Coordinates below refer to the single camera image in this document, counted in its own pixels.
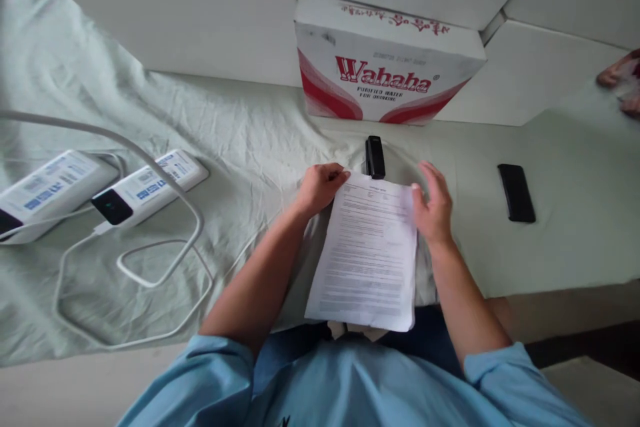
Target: cardboard box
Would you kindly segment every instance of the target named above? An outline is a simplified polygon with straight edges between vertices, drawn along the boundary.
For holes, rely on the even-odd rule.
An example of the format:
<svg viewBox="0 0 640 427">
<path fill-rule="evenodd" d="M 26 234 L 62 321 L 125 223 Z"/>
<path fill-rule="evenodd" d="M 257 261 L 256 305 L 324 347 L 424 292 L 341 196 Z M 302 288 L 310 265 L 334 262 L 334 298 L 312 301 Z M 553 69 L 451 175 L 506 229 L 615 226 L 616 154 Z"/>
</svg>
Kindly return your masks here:
<svg viewBox="0 0 640 427">
<path fill-rule="evenodd" d="M 561 105 L 627 50 L 514 20 L 486 46 L 489 61 L 436 120 L 520 127 Z"/>
<path fill-rule="evenodd" d="M 74 0 L 149 70 L 299 87 L 296 0 Z"/>
<path fill-rule="evenodd" d="M 298 0 L 295 32 L 311 115 L 424 125 L 487 60 L 474 30 L 343 0 Z"/>
</svg>

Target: charging cable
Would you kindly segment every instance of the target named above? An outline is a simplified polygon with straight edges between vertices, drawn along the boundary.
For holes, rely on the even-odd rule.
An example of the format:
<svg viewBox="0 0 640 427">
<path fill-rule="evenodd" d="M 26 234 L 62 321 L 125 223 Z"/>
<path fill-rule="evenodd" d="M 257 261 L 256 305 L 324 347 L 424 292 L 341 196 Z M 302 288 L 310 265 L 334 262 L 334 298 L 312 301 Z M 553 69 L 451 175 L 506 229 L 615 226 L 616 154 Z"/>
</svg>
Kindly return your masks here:
<svg viewBox="0 0 640 427">
<path fill-rule="evenodd" d="M 120 268 L 120 270 L 125 272 L 130 278 L 133 278 L 139 284 L 141 284 L 141 285 L 143 285 L 145 287 L 148 287 L 148 288 L 152 288 L 152 287 L 156 287 L 156 286 L 161 285 L 162 283 L 164 283 L 164 281 L 166 281 L 167 278 L 169 278 L 171 276 L 171 274 L 175 271 L 175 269 L 180 264 L 180 262 L 187 255 L 187 252 L 191 248 L 193 248 L 196 240 L 198 239 L 198 237 L 202 233 L 203 228 L 204 228 L 204 219 L 203 219 L 202 213 L 200 212 L 198 207 L 191 200 L 189 200 L 189 198 L 187 198 L 187 193 L 185 192 L 185 190 L 180 185 L 178 185 L 178 183 L 167 172 L 165 172 L 160 167 L 160 165 L 155 163 L 155 160 L 153 158 L 151 158 L 151 156 L 149 156 L 144 150 L 142 150 L 140 147 L 138 147 L 131 140 L 128 140 L 127 138 L 123 137 L 122 135 L 119 135 L 118 133 L 115 133 L 115 132 L 113 132 L 111 130 L 108 130 L 108 129 L 104 129 L 102 127 L 96 127 L 94 125 L 89 125 L 87 123 L 81 123 L 81 122 L 76 122 L 76 121 L 71 121 L 71 120 L 58 119 L 58 118 L 55 118 L 55 117 L 47 117 L 45 115 L 35 115 L 33 113 L 25 113 L 25 112 L 2 110 L 2 109 L 0 109 L 0 119 L 22 121 L 22 122 L 26 122 L 26 123 L 36 123 L 36 124 L 39 124 L 39 125 L 50 125 L 52 127 L 61 127 L 61 128 L 72 129 L 72 130 L 85 131 L 85 132 L 88 132 L 88 133 L 94 133 L 96 135 L 102 135 L 103 137 L 109 138 L 109 139 L 113 140 L 114 142 L 119 143 L 124 148 L 126 148 L 126 149 L 132 151 L 134 154 L 138 155 L 138 157 L 140 157 L 147 164 L 147 166 L 156 175 L 158 175 L 158 177 L 160 177 L 163 181 L 165 181 L 167 183 L 167 185 L 176 193 L 176 195 L 184 203 L 187 204 L 187 207 L 191 210 L 191 213 L 195 217 L 195 228 L 193 230 L 193 233 L 191 234 L 191 237 L 189 237 L 189 239 L 187 241 L 185 241 L 185 240 L 167 240 L 167 241 L 164 241 L 164 242 L 157 242 L 155 244 L 151 244 L 150 246 L 145 246 L 143 248 L 138 248 L 136 250 L 132 250 L 130 252 L 126 252 L 125 254 L 123 254 L 122 256 L 119 257 L 119 261 L 120 261 L 119 264 L 122 264 L 121 260 L 123 260 L 124 257 L 126 257 L 129 254 L 132 254 L 133 252 L 139 252 L 140 250 L 142 250 L 144 248 L 149 248 L 151 246 L 157 246 L 157 245 L 161 245 L 161 244 L 168 244 L 168 243 L 172 243 L 172 242 L 180 242 L 180 243 L 184 242 L 185 245 L 182 247 L 182 249 L 178 253 L 177 257 L 173 260 L 173 262 L 171 262 L 171 265 L 169 266 L 169 269 L 162 275 L 162 277 L 157 282 L 147 282 L 146 280 L 140 278 L 139 276 L 137 276 L 136 274 L 131 272 L 126 267 L 125 267 L 125 270 L 126 270 L 126 272 L 125 272 L 125 270 L 123 270 L 121 265 L 118 265 L 118 268 Z M 59 322 L 61 322 L 63 325 L 67 326 L 70 330 L 74 331 L 76 334 L 80 335 L 81 337 L 84 337 L 86 340 L 89 340 L 90 342 L 94 342 L 94 343 L 98 344 L 99 346 L 101 346 L 102 348 L 104 348 L 106 350 L 117 350 L 117 349 L 121 349 L 121 348 L 136 346 L 136 345 L 144 344 L 144 343 L 147 343 L 147 342 L 152 342 L 154 340 L 160 340 L 160 339 L 163 339 L 163 338 L 167 338 L 167 337 L 170 337 L 170 336 L 176 334 L 187 323 L 189 318 L 193 315 L 193 313 L 197 310 L 197 308 L 200 306 L 200 304 L 209 295 L 209 292 L 213 289 L 213 276 L 211 275 L 211 272 L 209 271 L 209 268 L 207 267 L 206 263 L 204 262 L 204 259 L 202 258 L 200 253 L 195 248 L 193 250 L 196 253 L 196 255 L 198 256 L 198 258 L 202 261 L 203 267 L 205 268 L 205 273 L 207 274 L 207 277 L 209 278 L 209 286 L 205 290 L 205 292 L 202 295 L 202 297 L 200 298 L 200 300 L 195 304 L 195 306 L 187 314 L 187 317 L 174 330 L 172 330 L 170 332 L 167 332 L 166 334 L 160 334 L 160 335 L 151 336 L 151 337 L 148 337 L 148 338 L 143 338 L 143 339 L 139 339 L 139 340 L 133 340 L 131 342 L 125 342 L 125 343 L 122 343 L 122 344 L 106 344 L 105 342 L 102 342 L 93 333 L 91 333 L 90 331 L 82 328 L 81 326 L 79 326 L 77 324 L 74 324 L 70 319 L 67 319 L 64 316 L 63 312 L 60 309 L 60 293 L 61 293 L 61 287 L 62 287 L 62 282 L 63 282 L 63 278 L 64 278 L 65 266 L 66 266 L 67 258 L 69 257 L 69 254 L 73 250 L 77 249 L 78 247 L 86 244 L 89 240 L 92 240 L 96 236 L 107 232 L 108 230 L 111 229 L 111 227 L 112 227 L 111 224 L 108 224 L 107 222 L 105 222 L 104 224 L 101 224 L 100 226 L 96 227 L 96 229 L 94 230 L 94 232 L 90 236 L 88 236 L 88 237 L 82 239 L 80 242 L 77 242 L 76 244 L 72 245 L 62 255 L 62 258 L 60 259 L 60 268 L 59 268 L 59 273 L 58 273 L 58 281 L 57 281 L 55 293 L 54 293 L 54 296 L 53 296 L 53 316 Z M 145 285 L 145 284 L 141 283 L 139 280 L 143 280 L 144 282 L 147 282 L 148 285 Z"/>
</svg>

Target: document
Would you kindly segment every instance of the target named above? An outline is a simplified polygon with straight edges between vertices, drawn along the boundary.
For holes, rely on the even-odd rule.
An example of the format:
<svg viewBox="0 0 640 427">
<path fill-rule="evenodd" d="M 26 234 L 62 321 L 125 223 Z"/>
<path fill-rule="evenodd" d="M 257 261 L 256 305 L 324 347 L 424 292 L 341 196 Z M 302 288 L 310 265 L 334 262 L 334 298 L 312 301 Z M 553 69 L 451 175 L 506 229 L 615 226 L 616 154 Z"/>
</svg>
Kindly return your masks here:
<svg viewBox="0 0 640 427">
<path fill-rule="evenodd" d="M 352 172 L 333 201 L 305 317 L 411 329 L 416 245 L 411 188 Z"/>
</svg>

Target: person's right hand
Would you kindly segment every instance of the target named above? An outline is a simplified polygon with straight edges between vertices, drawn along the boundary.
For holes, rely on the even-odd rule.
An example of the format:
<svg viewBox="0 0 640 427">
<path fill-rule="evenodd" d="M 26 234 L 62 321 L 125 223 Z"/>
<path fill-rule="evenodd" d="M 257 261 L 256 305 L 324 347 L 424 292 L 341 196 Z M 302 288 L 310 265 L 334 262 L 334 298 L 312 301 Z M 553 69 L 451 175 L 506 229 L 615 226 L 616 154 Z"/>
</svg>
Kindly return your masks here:
<svg viewBox="0 0 640 427">
<path fill-rule="evenodd" d="M 350 175 L 339 163 L 309 167 L 291 207 L 310 219 L 331 203 Z"/>
<path fill-rule="evenodd" d="M 413 219 L 418 230 L 427 241 L 429 247 L 437 244 L 448 244 L 451 236 L 451 209 L 453 202 L 447 189 L 445 176 L 429 162 L 418 165 L 427 178 L 429 201 L 417 183 L 411 185 L 413 190 Z"/>
</svg>

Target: hand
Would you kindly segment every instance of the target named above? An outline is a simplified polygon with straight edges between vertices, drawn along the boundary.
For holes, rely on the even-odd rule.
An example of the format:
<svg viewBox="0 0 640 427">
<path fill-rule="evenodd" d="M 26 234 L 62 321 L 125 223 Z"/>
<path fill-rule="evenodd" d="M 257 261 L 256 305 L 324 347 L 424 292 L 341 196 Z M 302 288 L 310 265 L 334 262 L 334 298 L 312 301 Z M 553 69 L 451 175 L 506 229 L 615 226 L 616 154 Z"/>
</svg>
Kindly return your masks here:
<svg viewBox="0 0 640 427">
<path fill-rule="evenodd" d="M 620 75 L 617 73 L 617 68 L 615 65 L 610 66 L 608 69 L 602 71 L 596 78 L 595 81 L 604 88 L 613 88 L 620 80 Z"/>
<path fill-rule="evenodd" d="M 307 169 L 305 178 L 300 186 L 300 192 L 293 203 L 309 218 L 331 203 L 338 189 L 347 181 L 351 172 L 344 171 L 339 163 L 325 163 L 313 165 Z"/>
<path fill-rule="evenodd" d="M 640 120 L 640 96 L 625 100 L 620 105 L 620 110 L 629 117 Z"/>
<path fill-rule="evenodd" d="M 451 235 L 451 209 L 453 202 L 444 175 L 429 162 L 418 165 L 427 178 L 429 201 L 425 201 L 422 188 L 417 183 L 413 190 L 413 219 L 429 247 L 453 242 Z"/>
</svg>

